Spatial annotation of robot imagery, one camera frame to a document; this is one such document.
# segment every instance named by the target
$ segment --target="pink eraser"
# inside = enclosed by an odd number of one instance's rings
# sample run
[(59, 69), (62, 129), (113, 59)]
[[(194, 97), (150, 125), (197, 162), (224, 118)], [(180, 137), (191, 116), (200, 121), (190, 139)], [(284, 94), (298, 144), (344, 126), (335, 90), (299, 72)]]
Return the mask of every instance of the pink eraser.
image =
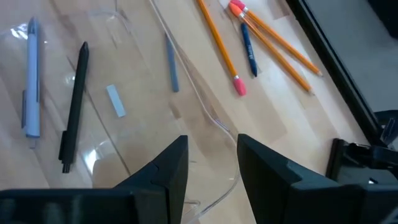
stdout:
[(240, 0), (231, 0), (230, 2), (232, 4), (234, 4), (235, 6), (238, 6), (242, 10), (246, 7), (246, 5), (243, 2), (241, 2)]
[(235, 5), (235, 4), (233, 4), (233, 3), (229, 3), (228, 4), (228, 6), (229, 6), (229, 9), (231, 10), (231, 12), (236, 16), (236, 17), (240, 17), (240, 15), (241, 15), (241, 13), (242, 13), (242, 10), (237, 6), (237, 5)]
[(240, 78), (234, 79), (234, 86), (239, 96), (246, 95), (246, 87), (244, 86), (242, 79)]

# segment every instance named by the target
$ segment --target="yellow pencil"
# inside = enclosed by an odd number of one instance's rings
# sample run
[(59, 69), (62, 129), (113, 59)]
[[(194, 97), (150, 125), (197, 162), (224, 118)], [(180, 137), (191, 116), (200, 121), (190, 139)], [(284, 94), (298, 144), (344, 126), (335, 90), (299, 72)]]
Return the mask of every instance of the yellow pencil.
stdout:
[(217, 31), (216, 26), (214, 25), (213, 20), (210, 17), (210, 14), (205, 6), (205, 3), (203, 2), (203, 0), (197, 0), (197, 3), (207, 21), (207, 24), (210, 27), (211, 33), (213, 34), (213, 37), (217, 43), (217, 46), (224, 58), (224, 61), (228, 67), (229, 73), (233, 79), (233, 83), (235, 86), (236, 91), (238, 92), (239, 95), (244, 96), (246, 94), (246, 87), (244, 86), (244, 83), (242, 81), (242, 79), (240, 79), (238, 77), (238, 74), (236, 73), (236, 70), (234, 68), (234, 65), (232, 64), (231, 59), (229, 58), (229, 55), (225, 49), (224, 43), (221, 40), (220, 34)]

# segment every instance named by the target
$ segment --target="pen clip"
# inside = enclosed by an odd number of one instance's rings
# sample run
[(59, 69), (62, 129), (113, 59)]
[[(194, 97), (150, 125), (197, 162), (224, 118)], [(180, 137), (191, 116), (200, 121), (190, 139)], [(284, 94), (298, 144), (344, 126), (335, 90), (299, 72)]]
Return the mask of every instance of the pen clip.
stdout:
[(63, 152), (65, 148), (65, 138), (67, 135), (67, 131), (62, 131), (62, 137), (61, 137), (61, 145), (60, 145), (60, 154), (58, 155), (59, 160), (63, 160)]
[(22, 91), (22, 119), (21, 128), (23, 129), (26, 125), (26, 90)]

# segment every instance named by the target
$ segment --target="black pen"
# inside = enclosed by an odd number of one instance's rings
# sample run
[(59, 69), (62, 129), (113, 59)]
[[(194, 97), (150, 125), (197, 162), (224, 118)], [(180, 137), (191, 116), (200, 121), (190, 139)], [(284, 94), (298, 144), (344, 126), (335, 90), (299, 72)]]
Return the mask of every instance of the black pen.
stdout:
[(58, 159), (62, 161), (64, 174), (69, 173), (70, 165), (75, 158), (76, 139), (79, 128), (80, 108), (85, 87), (87, 63), (88, 63), (88, 44), (84, 42), (80, 48), (79, 59), (77, 62), (75, 85), (73, 86), (72, 102), (70, 103), (68, 127), (62, 133), (60, 154)]
[(253, 48), (250, 43), (248, 27), (243, 22), (241, 24), (241, 30), (242, 30), (242, 35), (243, 35), (244, 46), (246, 48), (246, 52), (248, 53), (248, 60), (249, 60), (251, 72), (253, 73), (253, 75), (255, 77), (257, 77), (257, 65), (256, 65), (256, 60), (254, 59)]

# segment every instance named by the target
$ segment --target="wooden surface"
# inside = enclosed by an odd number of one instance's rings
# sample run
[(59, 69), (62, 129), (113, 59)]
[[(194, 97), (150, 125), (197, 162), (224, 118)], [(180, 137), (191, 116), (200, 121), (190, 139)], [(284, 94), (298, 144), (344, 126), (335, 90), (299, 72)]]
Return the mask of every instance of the wooden surface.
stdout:
[[(0, 30), (25, 23), (33, 15), (45, 21), (95, 9), (117, 10), (132, 28), (131, 33), (126, 32), (120, 20), (109, 19), (112, 18), (109, 15), (108, 19), (95, 20), (70, 16), (58, 21), (61, 28), (45, 31), (49, 41), (42, 79), (42, 138), (36, 151), (27, 148), (27, 140), (20, 130), (20, 90), (24, 87), (21, 82), (24, 78), (22, 40), (0, 40), (3, 108), (0, 114), (0, 189), (112, 187), (146, 164), (176, 136), (188, 134), (193, 149), (190, 160), (196, 165), (190, 164), (192, 176), (188, 180), (187, 198), (193, 199), (200, 192), (205, 197), (203, 204), (211, 203), (233, 183), (236, 172), (233, 169), (236, 165), (233, 164), (234, 142), (203, 111), (191, 82), (207, 112), (228, 127), (233, 138), (236, 139), (238, 133), (249, 134), (320, 174), (325, 172), (333, 138), (366, 143), (329, 74), (283, 1), (247, 0), (245, 3), (319, 66), (323, 78), (312, 74), (278, 46), (312, 86), (315, 96), (305, 93), (253, 36), (259, 75), (258, 78), (251, 76), (239, 22), (224, 10), (228, 3), (225, 0), (205, 2), (246, 84), (248, 94), (242, 98), (235, 93), (228, 70), (194, 0), (155, 1), (183, 61), (177, 66), (181, 89), (177, 95), (172, 94), (168, 79), (164, 34), (149, 2), (2, 1)], [(76, 65), (76, 49), (87, 38), (89, 44), (95, 44), (91, 49), (79, 151), (73, 172), (61, 175), (57, 156), (72, 93), (70, 79)], [(121, 95), (127, 111), (124, 119), (116, 117), (107, 100), (104, 89), (110, 84), (115, 84)], [(136, 97), (142, 93), (146, 93), (144, 100)], [(134, 129), (143, 125), (145, 128)], [(254, 223), (241, 181), (199, 222)]]

